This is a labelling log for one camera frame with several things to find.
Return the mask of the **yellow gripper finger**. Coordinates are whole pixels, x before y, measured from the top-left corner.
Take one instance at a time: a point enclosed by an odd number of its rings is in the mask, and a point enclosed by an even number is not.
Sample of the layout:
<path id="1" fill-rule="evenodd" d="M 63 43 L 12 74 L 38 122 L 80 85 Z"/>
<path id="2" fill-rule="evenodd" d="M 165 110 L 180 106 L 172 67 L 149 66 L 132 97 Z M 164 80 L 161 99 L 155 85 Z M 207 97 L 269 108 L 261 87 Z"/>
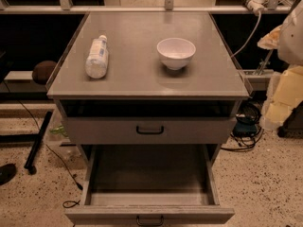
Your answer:
<path id="1" fill-rule="evenodd" d="M 281 26 L 275 27 L 258 41 L 257 46 L 267 50 L 277 49 L 279 44 L 280 30 Z"/>

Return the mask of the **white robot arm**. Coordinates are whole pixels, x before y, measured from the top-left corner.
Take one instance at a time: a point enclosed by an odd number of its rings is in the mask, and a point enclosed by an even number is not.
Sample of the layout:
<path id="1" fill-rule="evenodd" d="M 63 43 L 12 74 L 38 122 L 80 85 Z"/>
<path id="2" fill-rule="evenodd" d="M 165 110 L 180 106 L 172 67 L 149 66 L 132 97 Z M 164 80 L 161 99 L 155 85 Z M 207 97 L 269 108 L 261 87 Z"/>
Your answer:
<path id="1" fill-rule="evenodd" d="M 303 1 L 289 13 L 281 26 L 258 41 L 258 47 L 276 49 L 282 61 L 303 65 Z"/>

